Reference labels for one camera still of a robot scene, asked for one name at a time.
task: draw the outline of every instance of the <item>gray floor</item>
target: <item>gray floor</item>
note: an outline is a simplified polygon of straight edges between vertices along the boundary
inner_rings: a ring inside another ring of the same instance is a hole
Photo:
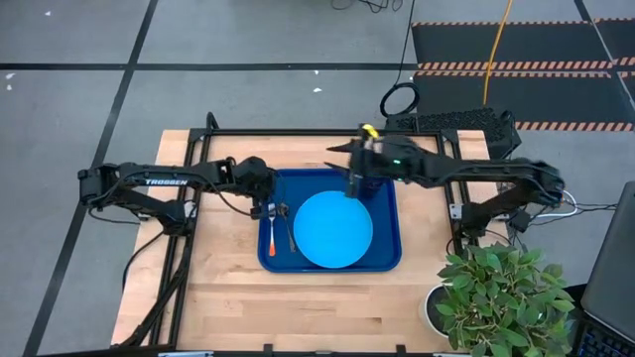
[[[635,16],[631,0],[586,0],[591,17]],[[0,2],[0,62],[122,63],[148,1]],[[505,0],[420,0],[414,21],[498,21]],[[370,14],[326,0],[160,0],[140,62],[396,62],[408,2]],[[573,1],[516,0],[510,21],[578,20]],[[409,46],[408,61],[414,61]],[[90,165],[120,71],[0,72],[0,350],[22,353],[75,208],[75,173]],[[107,161],[152,162],[164,129],[352,127],[382,123],[377,103],[393,71],[136,72]],[[392,105],[409,98],[396,98]],[[632,133],[523,132],[515,154],[561,168],[579,201],[615,202],[635,179]],[[610,219],[588,213],[534,227],[522,239],[585,282]],[[135,229],[87,219],[40,353],[105,348]],[[581,252],[571,254],[571,246]]]

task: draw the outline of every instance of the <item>orange striped tape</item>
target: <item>orange striped tape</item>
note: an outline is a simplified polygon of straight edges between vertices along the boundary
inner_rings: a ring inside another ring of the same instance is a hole
[[[631,21],[633,18],[605,18],[605,19],[594,19],[595,23],[599,23],[602,21]]]
[[[419,70],[415,75],[426,76],[484,76],[484,70]],[[494,77],[572,77],[572,78],[610,78],[611,75],[602,71],[495,71]]]
[[[573,25],[573,24],[588,24],[586,21],[508,21],[505,25]],[[481,21],[481,22],[414,22],[413,27],[416,26],[473,26],[473,25],[500,25],[500,22]]]
[[[516,122],[518,130],[629,132],[632,123]]]
[[[635,65],[635,58],[621,58],[614,59],[613,64],[615,65]]]
[[[635,58],[627,62],[635,64]],[[436,61],[420,63],[423,70],[487,70],[487,61]],[[492,63],[493,70],[589,70],[610,69],[613,63],[609,60],[551,60],[551,61],[496,61]]]

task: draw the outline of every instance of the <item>blue tray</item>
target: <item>blue tray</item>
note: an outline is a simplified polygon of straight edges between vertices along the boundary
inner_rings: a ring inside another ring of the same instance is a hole
[[[300,206],[316,193],[327,190],[345,191],[344,177],[331,169],[287,169],[278,170],[282,179],[276,183],[273,200],[284,201],[289,205],[289,225],[294,231],[294,220]],[[258,233],[258,259],[262,266],[273,273],[368,273],[387,272],[397,266],[401,260],[401,236],[397,217],[395,186],[391,180],[381,184],[372,197],[361,196],[373,221],[373,238],[364,256],[356,263],[341,269],[327,269],[310,262],[296,249],[291,252],[285,220],[278,216],[274,221],[274,240],[276,256],[269,256],[270,223],[269,218],[260,220]]]

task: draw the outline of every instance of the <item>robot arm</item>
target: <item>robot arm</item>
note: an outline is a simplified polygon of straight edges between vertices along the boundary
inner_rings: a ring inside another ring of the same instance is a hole
[[[425,188],[451,181],[508,181],[513,188],[482,203],[469,202],[456,213],[463,233],[482,236],[494,217],[528,203],[556,206],[565,183],[555,168],[543,162],[514,160],[459,160],[431,153],[403,135],[378,137],[372,127],[362,127],[361,139],[328,148],[349,153],[348,168],[327,163],[348,177],[346,195],[357,196],[365,178],[415,182]]]
[[[236,165],[233,158],[192,167],[150,166],[126,163],[106,164],[81,170],[79,200],[89,208],[116,205],[136,215],[156,217],[167,234],[183,233],[188,216],[182,202],[161,201],[135,191],[138,186],[188,186],[204,192],[229,192],[251,197],[253,219],[259,218],[261,206],[275,187],[275,174],[262,159],[250,157]]]

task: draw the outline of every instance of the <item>wooden table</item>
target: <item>wooden table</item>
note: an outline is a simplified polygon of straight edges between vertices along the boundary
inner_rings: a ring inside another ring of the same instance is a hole
[[[182,165],[188,131],[165,131],[157,165]],[[433,138],[417,143],[436,152]],[[481,132],[459,132],[465,159],[487,159]],[[275,169],[322,168],[324,161],[346,165],[347,155],[326,147],[346,143],[345,137],[213,137],[209,159],[248,156],[264,159]],[[443,188],[424,189],[395,183],[403,256],[390,272],[379,274],[273,274],[264,270],[256,253],[258,223],[231,211],[214,194],[204,194],[191,257],[190,276],[181,320],[180,350],[394,352],[405,344],[411,352],[450,350],[418,316],[419,304],[440,282],[445,244],[450,238]],[[473,201],[496,194],[491,182],[468,184]],[[175,188],[153,187],[159,199],[176,197]],[[239,208],[251,201],[226,195]],[[489,229],[505,234],[502,223]],[[136,248],[161,230],[143,223]],[[481,239],[491,244],[494,235]],[[112,342],[129,336],[157,298],[168,239],[141,254],[130,269]],[[172,307],[166,309],[162,341]]]

